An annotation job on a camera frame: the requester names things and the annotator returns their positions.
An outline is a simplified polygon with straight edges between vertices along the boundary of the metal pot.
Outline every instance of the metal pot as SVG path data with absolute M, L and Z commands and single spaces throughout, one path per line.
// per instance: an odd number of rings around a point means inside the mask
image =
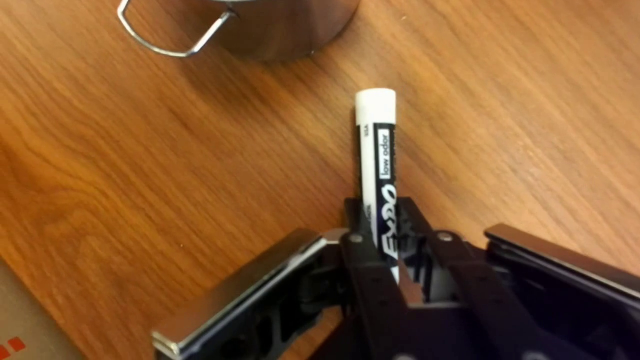
M 187 50 L 166 50 L 141 38 L 125 18 L 129 0 L 117 5 L 124 30 L 143 47 L 172 58 L 198 53 L 216 36 L 237 55 L 289 59 L 305 55 L 345 27 L 358 0 L 213 0 L 217 20 Z

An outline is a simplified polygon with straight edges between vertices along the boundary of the pot handle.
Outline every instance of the pot handle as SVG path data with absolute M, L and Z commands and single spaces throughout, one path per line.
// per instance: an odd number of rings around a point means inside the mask
M 226 20 L 229 20 L 231 16 L 236 16 L 231 9 L 224 9 L 216 22 L 212 25 L 208 25 L 208 30 L 198 38 L 198 42 L 187 47 L 187 50 L 166 50 L 166 47 L 160 47 L 160 46 L 153 46 L 151 42 L 147 42 L 145 38 L 141 38 L 133 25 L 128 22 L 125 18 L 125 9 L 128 9 L 128 2 L 129 0 L 122 0 L 120 5 L 117 5 L 117 20 L 120 23 L 124 25 L 124 30 L 138 42 L 141 44 L 143 47 L 156 51 L 156 53 L 162 53 L 162 55 L 169 55 L 169 58 L 187 58 L 192 53 L 198 53 L 206 42 L 224 25 Z

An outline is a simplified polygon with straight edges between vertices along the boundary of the wooden table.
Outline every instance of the wooden table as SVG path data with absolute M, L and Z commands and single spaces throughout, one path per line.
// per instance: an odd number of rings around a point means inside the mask
M 135 3 L 183 44 L 200 0 Z M 353 91 L 398 89 L 398 187 L 640 272 L 640 2 L 361 0 L 313 58 L 168 59 L 110 2 L 0 2 L 0 254 L 87 358 L 293 227 L 339 226 Z

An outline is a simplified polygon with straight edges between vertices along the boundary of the marker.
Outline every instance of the marker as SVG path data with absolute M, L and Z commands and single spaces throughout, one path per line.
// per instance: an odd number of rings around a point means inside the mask
M 361 205 L 374 243 L 389 262 L 398 279 L 398 205 L 395 205 L 395 91 L 368 88 L 355 93 L 359 132 Z

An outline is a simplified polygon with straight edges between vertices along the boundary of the table surface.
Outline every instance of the table surface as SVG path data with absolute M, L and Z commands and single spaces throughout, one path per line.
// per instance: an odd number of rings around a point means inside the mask
M 198 2 L 138 22 L 183 44 Z M 113 9 L 0 2 L 0 255 L 87 358 L 149 358 L 162 317 L 289 230 L 339 226 L 370 85 L 398 89 L 398 187 L 432 223 L 640 272 L 635 0 L 361 0 L 285 63 L 153 55 Z

